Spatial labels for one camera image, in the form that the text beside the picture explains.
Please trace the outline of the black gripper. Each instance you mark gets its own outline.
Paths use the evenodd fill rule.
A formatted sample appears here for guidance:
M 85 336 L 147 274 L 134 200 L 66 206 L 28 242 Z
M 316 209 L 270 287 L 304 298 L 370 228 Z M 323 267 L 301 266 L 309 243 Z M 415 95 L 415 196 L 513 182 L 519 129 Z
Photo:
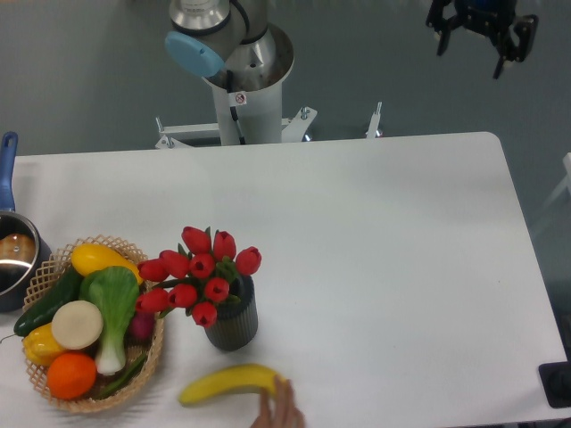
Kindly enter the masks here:
M 505 62 L 523 62 L 530 54 L 539 17 L 535 14 L 517 16 L 513 0 L 459 0 L 454 2 L 456 14 L 445 18 L 444 9 L 451 1 L 433 0 L 426 16 L 426 25 L 438 36 L 436 54 L 448 48 L 451 33 L 459 27 L 488 38 L 498 52 L 492 77 L 498 79 Z

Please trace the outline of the human hand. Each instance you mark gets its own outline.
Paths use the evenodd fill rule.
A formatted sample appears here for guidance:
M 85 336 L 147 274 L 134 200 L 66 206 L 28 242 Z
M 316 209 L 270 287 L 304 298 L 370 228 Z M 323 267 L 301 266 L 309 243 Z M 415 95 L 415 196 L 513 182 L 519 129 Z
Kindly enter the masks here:
M 273 405 L 270 405 L 268 391 L 261 390 L 259 413 L 251 428 L 304 428 L 305 417 L 296 405 L 294 389 L 290 381 L 275 376 L 273 386 L 275 388 Z

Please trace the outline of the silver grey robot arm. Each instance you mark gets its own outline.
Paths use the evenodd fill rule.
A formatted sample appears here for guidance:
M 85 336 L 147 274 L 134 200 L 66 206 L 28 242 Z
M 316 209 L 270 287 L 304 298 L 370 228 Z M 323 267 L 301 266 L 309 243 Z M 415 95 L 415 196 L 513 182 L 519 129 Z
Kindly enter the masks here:
M 499 59 L 523 62 L 531 52 L 537 16 L 517 15 L 514 1 L 433 1 L 426 25 L 437 35 L 437 53 L 447 50 L 451 33 L 463 28 L 490 40 Z M 287 34 L 268 20 L 265 1 L 173 1 L 172 30 L 165 48 L 185 71 L 226 92 L 253 92 L 282 82 L 294 65 Z

